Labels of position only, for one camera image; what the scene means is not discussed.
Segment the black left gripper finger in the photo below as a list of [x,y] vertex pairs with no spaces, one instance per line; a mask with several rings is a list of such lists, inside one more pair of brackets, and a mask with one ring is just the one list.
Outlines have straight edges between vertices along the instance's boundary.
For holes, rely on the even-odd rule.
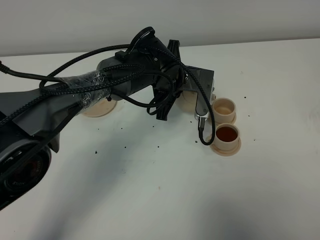
[[173,40],[170,39],[168,42],[167,49],[169,50],[170,54],[169,56],[174,60],[174,61],[181,61],[181,56],[180,56],[180,41],[179,40]]
[[168,120],[168,114],[174,105],[176,99],[178,96],[172,96],[170,99],[162,104],[161,106],[156,108],[156,119],[160,121],[167,121]]

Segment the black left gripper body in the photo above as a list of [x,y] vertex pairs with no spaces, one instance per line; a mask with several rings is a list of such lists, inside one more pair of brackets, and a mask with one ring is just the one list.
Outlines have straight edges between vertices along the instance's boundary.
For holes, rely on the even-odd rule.
[[164,105],[175,97],[185,81],[185,71],[175,61],[160,65],[153,75],[155,82],[152,84],[155,104]]

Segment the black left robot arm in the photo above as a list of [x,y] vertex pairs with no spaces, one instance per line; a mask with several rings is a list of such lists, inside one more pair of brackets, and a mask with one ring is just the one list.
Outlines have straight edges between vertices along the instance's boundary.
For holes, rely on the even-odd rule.
[[0,206],[5,208],[35,187],[47,173],[52,153],[60,149],[60,132],[81,112],[103,100],[128,100],[152,86],[154,97],[145,108],[168,111],[183,80],[180,43],[164,45],[151,27],[128,45],[116,45],[114,56],[96,70],[59,77],[66,68],[107,52],[97,49],[65,63],[49,75],[18,72],[1,65],[4,74],[39,81],[39,87],[0,95]]

